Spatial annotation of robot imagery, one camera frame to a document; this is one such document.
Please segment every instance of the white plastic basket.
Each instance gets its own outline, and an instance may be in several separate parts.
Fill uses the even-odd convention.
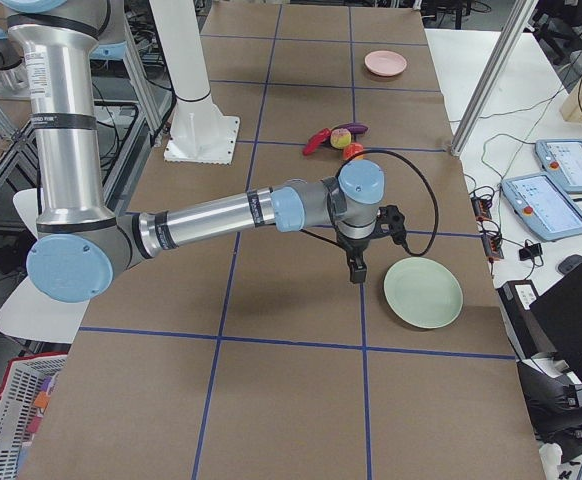
[[[0,387],[0,480],[15,479],[26,428],[36,413],[33,402],[42,381],[62,370],[66,354],[42,354],[9,362]]]

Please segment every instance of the purple eggplant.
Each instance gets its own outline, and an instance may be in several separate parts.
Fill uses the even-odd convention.
[[[358,122],[351,122],[351,123],[345,123],[342,125],[338,125],[337,127],[333,127],[332,130],[335,130],[336,128],[346,128],[353,135],[361,135],[363,133],[366,133],[366,131],[369,129],[369,127],[367,127],[366,125],[364,125],[362,123],[358,123]]]

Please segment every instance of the light green plate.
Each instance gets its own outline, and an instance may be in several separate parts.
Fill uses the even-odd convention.
[[[393,264],[384,277],[389,306],[405,322],[420,328],[450,324],[462,310],[462,289],[438,262],[411,257]]]

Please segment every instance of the red pepper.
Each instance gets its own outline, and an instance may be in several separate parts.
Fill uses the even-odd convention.
[[[322,142],[328,140],[331,137],[331,130],[324,128],[318,133],[313,135],[311,139],[307,142],[306,146],[302,149],[302,155],[311,155],[315,152]]]

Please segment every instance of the white chair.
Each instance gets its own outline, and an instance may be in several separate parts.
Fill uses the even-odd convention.
[[[38,203],[35,188],[15,194],[13,204],[33,235]],[[39,342],[73,343],[89,302],[58,302],[40,292],[27,277],[0,308],[0,331]]]

